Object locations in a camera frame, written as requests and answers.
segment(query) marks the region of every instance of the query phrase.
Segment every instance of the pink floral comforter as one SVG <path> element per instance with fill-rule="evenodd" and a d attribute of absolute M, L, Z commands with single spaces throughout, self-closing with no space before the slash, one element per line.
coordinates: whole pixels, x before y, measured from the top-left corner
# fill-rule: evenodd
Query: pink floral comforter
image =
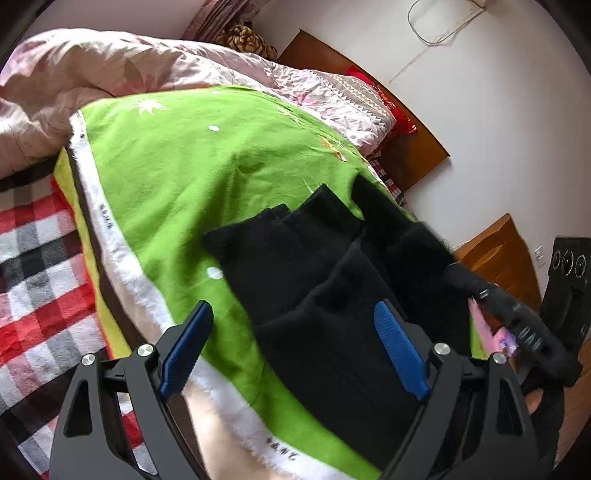
<path fill-rule="evenodd" d="M 282 98 L 367 155 L 395 120 L 361 82 L 337 77 L 212 44 L 86 29 L 45 32 L 19 45 L 0 73 L 0 179 L 57 153 L 69 136 L 69 116 L 93 100 L 212 85 Z"/>

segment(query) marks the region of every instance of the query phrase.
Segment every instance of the wooden floor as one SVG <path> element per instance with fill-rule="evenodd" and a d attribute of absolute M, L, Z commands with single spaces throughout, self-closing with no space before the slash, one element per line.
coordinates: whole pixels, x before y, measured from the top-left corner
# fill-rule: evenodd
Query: wooden floor
<path fill-rule="evenodd" d="M 560 429 L 557 461 L 564 458 L 591 416 L 591 342 L 583 345 L 579 355 L 583 372 L 573 388 L 564 391 L 564 423 Z"/>

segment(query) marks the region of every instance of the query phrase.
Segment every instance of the wire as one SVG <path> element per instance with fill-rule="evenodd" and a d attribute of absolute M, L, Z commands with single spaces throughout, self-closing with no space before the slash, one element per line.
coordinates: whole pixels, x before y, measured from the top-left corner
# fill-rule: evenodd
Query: wire
<path fill-rule="evenodd" d="M 444 36 L 442 38 L 439 38 L 438 40 L 431 42 L 428 40 L 425 40 L 420 34 L 419 32 L 417 32 L 417 29 L 414 28 L 413 23 L 410 21 L 410 15 L 413 12 L 413 8 L 416 6 L 417 3 L 419 3 L 421 0 L 415 0 L 415 2 L 411 5 L 410 9 L 408 10 L 408 15 L 407 15 L 407 20 L 408 20 L 408 25 L 410 25 L 410 28 L 413 29 L 414 34 L 426 45 L 429 45 L 430 47 L 435 47 L 437 45 L 440 45 L 441 43 L 445 42 L 449 37 L 451 37 L 454 33 L 457 33 L 458 31 L 460 31 L 462 28 L 464 28 L 466 25 L 468 25 L 468 23 L 470 23 L 472 20 L 474 20 L 478 15 L 480 15 L 481 13 L 483 13 L 485 11 L 485 9 L 483 7 L 481 7 L 480 5 L 476 5 L 474 2 L 474 5 L 476 5 L 478 7 L 478 10 L 474 10 L 461 24 L 459 24 L 456 28 L 454 28 L 451 32 L 447 33 L 447 34 L 443 34 Z"/>

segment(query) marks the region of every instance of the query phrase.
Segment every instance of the checkered fabric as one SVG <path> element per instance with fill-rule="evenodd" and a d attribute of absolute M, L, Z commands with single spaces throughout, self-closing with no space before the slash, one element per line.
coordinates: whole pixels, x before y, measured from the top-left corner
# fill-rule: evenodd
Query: checkered fabric
<path fill-rule="evenodd" d="M 388 188 L 388 190 L 390 192 L 390 195 L 392 195 L 392 198 L 394 199 L 394 201 L 398 205 L 403 206 L 405 203 L 404 202 L 404 194 L 402 193 L 402 190 L 400 190 L 398 188 L 398 185 L 396 185 L 394 183 L 394 181 L 390 178 L 390 175 L 388 175 L 386 173 L 386 171 L 380 165 L 380 163 L 379 163 L 380 155 L 381 154 L 378 152 L 375 156 L 373 156 L 373 158 L 370 158 L 369 164 L 374 168 L 375 172 L 378 174 L 379 179 L 384 182 L 384 184 L 386 185 L 386 187 Z"/>
<path fill-rule="evenodd" d="M 0 428 L 43 478 L 76 365 L 89 352 L 107 357 L 54 163 L 0 180 Z M 155 473 L 127 395 L 120 405 L 139 466 Z"/>

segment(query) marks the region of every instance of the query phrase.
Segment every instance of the white fabric border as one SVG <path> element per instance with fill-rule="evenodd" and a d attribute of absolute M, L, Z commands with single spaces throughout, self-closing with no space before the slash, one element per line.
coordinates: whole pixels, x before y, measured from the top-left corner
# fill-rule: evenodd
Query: white fabric border
<path fill-rule="evenodd" d="M 125 313 L 148 341 L 156 343 L 162 333 L 174 325 L 171 314 L 164 297 L 145 276 L 138 258 L 117 225 L 100 183 L 86 134 L 86 123 L 80 111 L 70 117 L 70 125 L 73 131 L 70 148 L 90 206 L 90 221 L 102 248 L 106 275 Z M 189 381 L 209 394 L 224 421 L 263 463 L 305 480 L 352 480 L 349 475 L 281 440 L 277 439 L 281 447 L 297 453 L 295 459 L 269 448 L 267 439 L 275 439 L 273 434 L 234 385 L 203 357 L 197 361 Z"/>

